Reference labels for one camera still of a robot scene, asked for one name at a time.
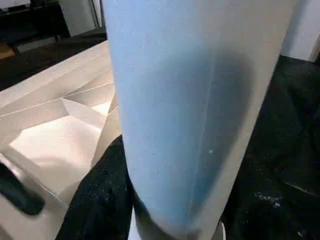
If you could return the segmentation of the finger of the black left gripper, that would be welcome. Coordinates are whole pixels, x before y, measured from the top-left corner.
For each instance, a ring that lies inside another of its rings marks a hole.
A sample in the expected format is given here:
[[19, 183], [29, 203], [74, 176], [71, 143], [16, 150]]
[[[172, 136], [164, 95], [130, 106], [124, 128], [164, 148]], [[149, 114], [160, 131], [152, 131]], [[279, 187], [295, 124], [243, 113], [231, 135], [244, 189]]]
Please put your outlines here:
[[27, 216], [39, 215], [45, 206], [45, 200], [27, 189], [3, 163], [0, 164], [0, 194]]

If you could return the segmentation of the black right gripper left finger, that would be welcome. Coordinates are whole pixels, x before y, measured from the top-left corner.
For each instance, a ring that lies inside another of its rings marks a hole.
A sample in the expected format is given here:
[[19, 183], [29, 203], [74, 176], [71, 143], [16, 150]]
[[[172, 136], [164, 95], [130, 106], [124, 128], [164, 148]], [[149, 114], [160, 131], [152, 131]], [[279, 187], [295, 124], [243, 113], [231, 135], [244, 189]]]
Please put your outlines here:
[[58, 240], [126, 240], [133, 208], [122, 136], [80, 182], [56, 236]]

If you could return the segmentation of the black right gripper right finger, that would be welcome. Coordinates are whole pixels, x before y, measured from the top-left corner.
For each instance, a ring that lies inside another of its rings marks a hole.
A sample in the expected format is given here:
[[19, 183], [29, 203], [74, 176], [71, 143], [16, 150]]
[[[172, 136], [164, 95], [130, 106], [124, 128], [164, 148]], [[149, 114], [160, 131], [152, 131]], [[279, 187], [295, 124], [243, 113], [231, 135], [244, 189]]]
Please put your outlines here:
[[290, 148], [250, 144], [224, 211], [232, 240], [320, 237], [320, 142]]

